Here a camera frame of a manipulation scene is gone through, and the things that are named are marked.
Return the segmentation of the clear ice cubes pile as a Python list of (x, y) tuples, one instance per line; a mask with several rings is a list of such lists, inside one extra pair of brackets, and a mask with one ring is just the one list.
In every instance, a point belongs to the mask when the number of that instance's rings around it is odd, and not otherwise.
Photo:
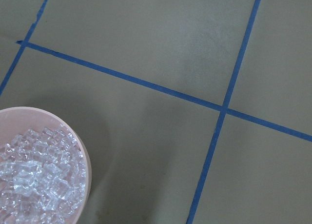
[(29, 129), (0, 147), (0, 221), (64, 224), (82, 204), (86, 165), (64, 126)]

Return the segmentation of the pink bowl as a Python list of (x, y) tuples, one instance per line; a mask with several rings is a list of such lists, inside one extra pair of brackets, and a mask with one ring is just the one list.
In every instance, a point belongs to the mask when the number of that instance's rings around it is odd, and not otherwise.
[(79, 135), (61, 118), (35, 107), (10, 107), (0, 111), (0, 143), (10, 142), (16, 134), (23, 134), (29, 128), (39, 131), (44, 127), (51, 130), (57, 129), (60, 125), (65, 126), (73, 134), (83, 154), (86, 166), (86, 188), (83, 193), (83, 200), (71, 217), (65, 220), (66, 224), (76, 224), (88, 201), (92, 184), (92, 167), (88, 151)]

